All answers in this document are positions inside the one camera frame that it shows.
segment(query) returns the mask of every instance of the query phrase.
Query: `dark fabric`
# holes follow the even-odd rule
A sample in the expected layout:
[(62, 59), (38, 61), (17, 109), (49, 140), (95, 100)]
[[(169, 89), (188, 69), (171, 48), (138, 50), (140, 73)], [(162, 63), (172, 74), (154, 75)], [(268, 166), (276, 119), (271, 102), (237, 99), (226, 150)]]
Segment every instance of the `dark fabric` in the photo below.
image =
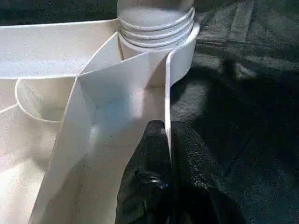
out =
[(226, 188), (223, 171), (190, 126), (171, 123), (173, 163), (181, 210), (193, 224), (242, 224), (245, 220)]
[(297, 223), (297, 85), (239, 80), (232, 62), (220, 68), (193, 68), (171, 88), (172, 120), (201, 135), (247, 223)]

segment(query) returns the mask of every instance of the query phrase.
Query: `white plastic part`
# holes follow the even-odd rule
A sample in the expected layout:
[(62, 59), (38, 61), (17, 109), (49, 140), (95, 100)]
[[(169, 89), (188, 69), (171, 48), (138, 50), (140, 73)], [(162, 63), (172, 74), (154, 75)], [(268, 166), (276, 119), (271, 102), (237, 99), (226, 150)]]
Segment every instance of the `white plastic part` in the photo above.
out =
[(0, 223), (27, 223), (58, 128), (30, 118), (17, 104), (0, 113), (0, 127)]
[(62, 120), (74, 78), (19, 79), (15, 98), (20, 109), (39, 121)]
[[(166, 88), (189, 70), (198, 31), (196, 23), (169, 57), (170, 72), (181, 62), (166, 86), (166, 69), (161, 73), (159, 64), (165, 68), (171, 49), (130, 49), (115, 33), (97, 51), (76, 78), (30, 224), (114, 223), (123, 170), (147, 123), (170, 123)], [(160, 61), (153, 61), (159, 54)], [(163, 79), (155, 77), (157, 69)]]
[(0, 78), (74, 77), (118, 20), (0, 27)]
[[(21, 78), (16, 85), (18, 104), (0, 112), (0, 122), (7, 127), (0, 135), (4, 144), (12, 145), (1, 148), (0, 178), (9, 183), (0, 191), (5, 205), (0, 209), (0, 223), (26, 223), (40, 184), (30, 224), (114, 223), (124, 167), (150, 120), (165, 122), (171, 146), (170, 86), (189, 70), (199, 31), (198, 22), (190, 22), (194, 15), (192, 4), (183, 4), (180, 9), (184, 15), (176, 20), (177, 26), (169, 27), (165, 22), (167, 32), (150, 31), (157, 39), (145, 35), (149, 42), (144, 43), (152, 44), (152, 40), (165, 41), (192, 27), (190, 34), (167, 45), (132, 44), (130, 40), (139, 40), (136, 35), (144, 38), (143, 28), (126, 33), (128, 39), (118, 32), (118, 20), (0, 28), (0, 40), (7, 43), (6, 51), (0, 52), (0, 77)], [(59, 93), (57, 85), (51, 82), (74, 76), (77, 77), (59, 126), (60, 116), (43, 116), (38, 111), (45, 107), (35, 99), (55, 99), (55, 105), (61, 100), (59, 95), (68, 93)], [(52, 80), (45, 85), (49, 88), (41, 88), (45, 78), (56, 77), (61, 79), (48, 79)], [(47, 147), (53, 145), (58, 127), (59, 135), (47, 167), (51, 153)], [(47, 153), (39, 152), (43, 148)], [(36, 158), (40, 157), (43, 167), (47, 167), (43, 170), (36, 166)], [(27, 167), (30, 172), (24, 173)], [(24, 184), (21, 188), (17, 179)], [(33, 192), (28, 193), (29, 200), (20, 203), (26, 211), (16, 206), (12, 196), (6, 196), (7, 188), (14, 189), (12, 196)]]
[(121, 33), (142, 48), (168, 47), (191, 32), (195, 10), (191, 0), (118, 0)]

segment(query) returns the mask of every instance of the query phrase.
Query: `black glove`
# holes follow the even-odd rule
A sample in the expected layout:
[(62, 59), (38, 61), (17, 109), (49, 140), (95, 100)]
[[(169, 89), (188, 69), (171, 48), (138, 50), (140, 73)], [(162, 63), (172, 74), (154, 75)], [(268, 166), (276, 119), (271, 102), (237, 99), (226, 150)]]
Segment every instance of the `black glove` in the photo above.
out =
[(162, 121), (148, 123), (121, 180), (115, 224), (164, 224), (172, 210), (172, 170)]
[(184, 217), (193, 224), (245, 223), (201, 137), (188, 125), (171, 125), (173, 170), (164, 125), (151, 121), (124, 171), (115, 223), (164, 224), (170, 216), (176, 224)]

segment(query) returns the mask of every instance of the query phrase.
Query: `white plastic container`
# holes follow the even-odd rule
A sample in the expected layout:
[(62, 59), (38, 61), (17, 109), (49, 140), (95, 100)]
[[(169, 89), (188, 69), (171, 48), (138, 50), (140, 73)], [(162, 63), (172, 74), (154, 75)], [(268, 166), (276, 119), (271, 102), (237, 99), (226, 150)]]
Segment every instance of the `white plastic container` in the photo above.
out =
[[(12, 161), (20, 155), (22, 162), (12, 163), (14, 167), (9, 169), (12, 172), (5, 175), (10, 179), (17, 167), (16, 170), (20, 171), (17, 178), (24, 180), (25, 185), (21, 189), (25, 190), (14, 190), (12, 186), (16, 186), (15, 182), (6, 186), (13, 189), (13, 196), (33, 192), (30, 200), (22, 203), (22, 208), (27, 208), (25, 212), (16, 206), (17, 203), (11, 197), (3, 198), (7, 207), (0, 210), (0, 223), (4, 220), (3, 223), (19, 224), (20, 220), (21, 223), (29, 220), (30, 224), (113, 224), (116, 195), (124, 167), (147, 123), (153, 119), (165, 121), (170, 136), (170, 86), (181, 79), (191, 66), (199, 32), (198, 22), (194, 23), (185, 38), (160, 47), (137, 46), (127, 41), (118, 31), (118, 20), (0, 28), (0, 39), (7, 41), (9, 52), (0, 52), (0, 64), (6, 66), (11, 63), (5, 67), (6, 73), (0, 71), (0, 77), (21, 78), (16, 95), (18, 104), (23, 108), (22, 111), (17, 104), (8, 108), (2, 122), (12, 132), (16, 128), (18, 132), (15, 133), (24, 138), (9, 138), (9, 133), (4, 134), (7, 142), (30, 140), (25, 142), (27, 148), (23, 144), (16, 144), (14, 152), (17, 155), (10, 155)], [(57, 37), (55, 42), (52, 41), (53, 36)], [(36, 166), (35, 158), (40, 156), (36, 157), (35, 149), (43, 148), (40, 145), (44, 143), (51, 146), (56, 134), (48, 125), (56, 126), (60, 118), (43, 116), (37, 112), (43, 108), (40, 107), (43, 104), (36, 100), (28, 104), (30, 101), (26, 99), (53, 96), (49, 93), (56, 85), (49, 82), (50, 88), (44, 92), (39, 82), (45, 78), (69, 76), (76, 77), (75, 82), (53, 153), (50, 156), (51, 150), (46, 150), (48, 153), (41, 156), (46, 161), (44, 164), (48, 164), (49, 160), (50, 164), (41, 171), (36, 169), (39, 166)], [(31, 80), (23, 78), (37, 80), (32, 84)], [(36, 98), (28, 94), (30, 90), (43, 97)], [(41, 133), (50, 136), (42, 141), (44, 135)], [(26, 149), (24, 154), (20, 153), (23, 149)], [(29, 170), (33, 174), (30, 181), (22, 172), (22, 167), (27, 167), (22, 166), (23, 161), (30, 162)], [(4, 196), (5, 191), (0, 192), (0, 195)], [(35, 197), (36, 202), (29, 219)]]
[[(170, 86), (189, 70), (198, 31), (197, 23), (170, 52), (154, 87), (156, 51), (129, 56), (118, 33), (98, 50), (90, 61), (95, 70), (76, 78), (30, 224), (114, 223), (123, 170), (147, 123), (163, 120), (170, 133)], [(104, 57), (109, 49), (113, 56)]]

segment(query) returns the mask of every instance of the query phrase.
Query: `black rubber glove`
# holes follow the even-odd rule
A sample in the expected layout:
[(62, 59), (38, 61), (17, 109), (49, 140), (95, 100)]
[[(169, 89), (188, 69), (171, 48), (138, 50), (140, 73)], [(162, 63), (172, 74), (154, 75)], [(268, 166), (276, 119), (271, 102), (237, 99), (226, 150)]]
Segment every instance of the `black rubber glove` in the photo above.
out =
[(151, 121), (124, 171), (115, 224), (164, 224), (172, 210), (172, 198), (164, 124)]

